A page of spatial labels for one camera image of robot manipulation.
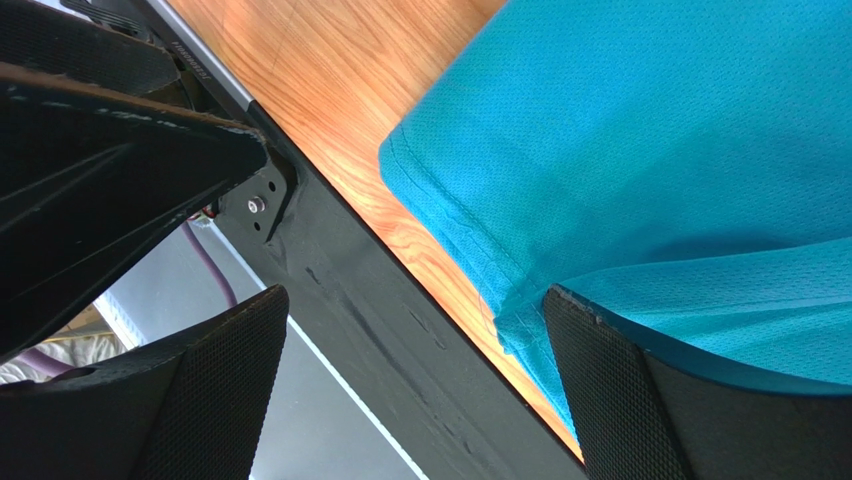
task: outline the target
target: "gray floor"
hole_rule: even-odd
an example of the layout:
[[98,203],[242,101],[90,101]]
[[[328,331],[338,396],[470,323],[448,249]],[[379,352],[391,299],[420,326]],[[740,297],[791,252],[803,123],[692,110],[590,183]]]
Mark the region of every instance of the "gray floor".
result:
[[[211,228],[194,228],[232,283],[239,300],[259,281]],[[106,317],[129,327],[141,344],[194,325],[225,309],[209,272],[176,231],[96,302]],[[255,480],[418,478],[393,440],[383,435],[336,378],[325,358],[288,323],[287,341],[252,468]]]

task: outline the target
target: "white surface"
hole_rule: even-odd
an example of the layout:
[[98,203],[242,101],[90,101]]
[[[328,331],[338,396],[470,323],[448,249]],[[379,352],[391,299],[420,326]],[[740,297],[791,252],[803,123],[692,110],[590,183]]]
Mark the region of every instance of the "white surface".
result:
[[95,299],[93,304],[126,349],[145,343],[142,333],[136,328],[136,323],[127,312],[122,310],[121,304],[109,290]]
[[[115,335],[69,338],[40,343],[33,348],[75,367],[85,367],[127,351],[127,348],[118,341]],[[21,380],[44,382],[50,380],[50,377],[31,368],[17,358],[0,365],[0,384],[15,383]]]

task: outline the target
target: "metal bolt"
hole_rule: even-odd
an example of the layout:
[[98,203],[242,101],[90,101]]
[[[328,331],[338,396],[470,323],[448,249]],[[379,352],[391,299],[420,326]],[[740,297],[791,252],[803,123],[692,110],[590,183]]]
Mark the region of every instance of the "metal bolt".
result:
[[264,210],[266,210],[266,202],[264,202],[262,198],[254,197],[249,200],[249,212],[260,213]]

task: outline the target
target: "wood grain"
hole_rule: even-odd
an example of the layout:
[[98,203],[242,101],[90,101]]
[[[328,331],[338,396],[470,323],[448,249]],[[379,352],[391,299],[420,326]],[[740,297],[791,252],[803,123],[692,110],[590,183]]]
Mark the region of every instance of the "wood grain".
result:
[[171,0],[562,440],[471,283],[379,178],[379,144],[503,0]]

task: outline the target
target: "teal mesh fabric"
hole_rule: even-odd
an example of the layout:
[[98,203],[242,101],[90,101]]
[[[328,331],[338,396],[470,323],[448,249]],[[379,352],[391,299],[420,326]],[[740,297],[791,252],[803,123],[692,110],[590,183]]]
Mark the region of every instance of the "teal mesh fabric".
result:
[[510,0],[382,178],[570,425],[560,283],[763,368],[852,383],[848,0]]

